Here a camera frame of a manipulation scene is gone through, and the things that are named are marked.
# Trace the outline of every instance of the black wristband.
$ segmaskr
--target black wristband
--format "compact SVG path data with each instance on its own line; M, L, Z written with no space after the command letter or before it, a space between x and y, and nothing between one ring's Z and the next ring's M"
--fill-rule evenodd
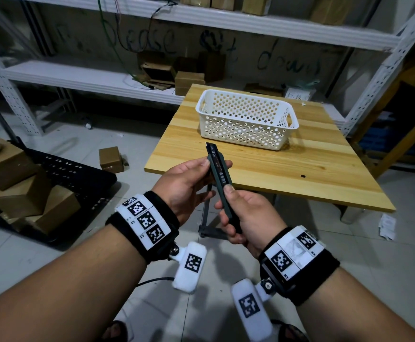
M292 231L293 228L286 228L265 247L259 256L260 273L262 279L271 279L277 293L300 306L331 276L340 262L303 226Z
M119 230L147 264L169 257L180 226L170 207L152 191L117 206L106 224Z

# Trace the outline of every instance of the white plastic basket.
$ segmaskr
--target white plastic basket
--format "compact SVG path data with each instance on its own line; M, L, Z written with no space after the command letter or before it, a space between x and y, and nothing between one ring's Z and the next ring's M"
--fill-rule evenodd
M299 128L290 103L265 96L209 89L201 95L196 110L201 137L256 148L280 150Z

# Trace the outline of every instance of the person's left hand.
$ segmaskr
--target person's left hand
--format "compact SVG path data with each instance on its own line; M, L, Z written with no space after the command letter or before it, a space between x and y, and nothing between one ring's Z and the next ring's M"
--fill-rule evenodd
M225 164L231 168L233 162L225 161ZM213 190L197 194L214 182L212 175L207 176L210 167L206 157L181 163L163 174L152 188L176 214L181 225L187 222L195 207L215 196Z

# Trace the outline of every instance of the fingernail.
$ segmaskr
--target fingernail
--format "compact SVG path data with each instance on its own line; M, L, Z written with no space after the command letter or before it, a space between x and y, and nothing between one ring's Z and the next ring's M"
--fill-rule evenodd
M234 187L232 185L225 185L225 187L223 188L223 191L225 193L231 193L234 191Z

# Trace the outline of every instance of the hand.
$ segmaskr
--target hand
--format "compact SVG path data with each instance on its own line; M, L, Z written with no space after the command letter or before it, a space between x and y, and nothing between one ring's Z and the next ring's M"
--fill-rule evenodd
M228 217L224 210L220 212L222 230L227 233L231 243L243 244L255 258L258 258L268 243L287 228L287 225L271 203L261 194L235 190L231 185L226 185L223 192L231 208L239 217L243 234L237 234L235 228L228 224ZM222 209L222 201L218 201L214 207Z
M225 161L225 164L231 168L233 162ZM163 174L152 189L168 204L181 225L187 222L195 207L215 196L213 190L197 194L214 182L212 175L207 176L210 167L206 157L181 163Z

